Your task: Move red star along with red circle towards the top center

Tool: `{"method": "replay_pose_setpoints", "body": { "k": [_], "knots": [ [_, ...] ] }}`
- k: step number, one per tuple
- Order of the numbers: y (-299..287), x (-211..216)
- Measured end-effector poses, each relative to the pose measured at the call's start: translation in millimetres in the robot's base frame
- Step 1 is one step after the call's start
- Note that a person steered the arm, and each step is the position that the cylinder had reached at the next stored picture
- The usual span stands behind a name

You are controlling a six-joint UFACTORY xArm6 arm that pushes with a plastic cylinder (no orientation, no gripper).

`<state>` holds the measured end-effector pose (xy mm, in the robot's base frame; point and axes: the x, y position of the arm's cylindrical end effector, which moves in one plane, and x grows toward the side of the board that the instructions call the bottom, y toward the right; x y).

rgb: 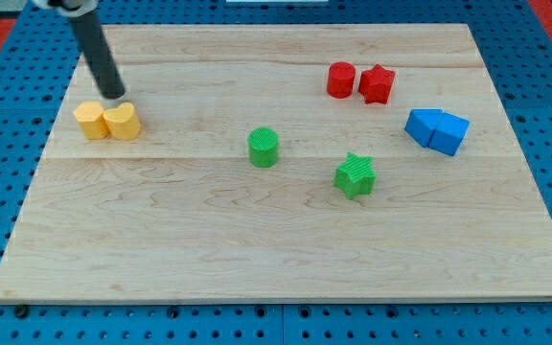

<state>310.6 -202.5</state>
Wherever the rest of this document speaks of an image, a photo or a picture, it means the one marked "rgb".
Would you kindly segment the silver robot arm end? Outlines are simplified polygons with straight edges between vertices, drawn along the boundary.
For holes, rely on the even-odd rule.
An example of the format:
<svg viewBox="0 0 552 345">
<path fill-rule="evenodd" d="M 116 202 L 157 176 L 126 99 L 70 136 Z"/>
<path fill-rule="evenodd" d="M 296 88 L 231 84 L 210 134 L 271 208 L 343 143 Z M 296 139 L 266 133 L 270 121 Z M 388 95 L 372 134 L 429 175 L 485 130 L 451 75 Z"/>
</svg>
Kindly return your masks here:
<svg viewBox="0 0 552 345">
<path fill-rule="evenodd" d="M 57 10 L 61 15 L 76 18 L 92 12 L 98 7 L 98 0 L 32 0 L 43 10 Z"/>
</svg>

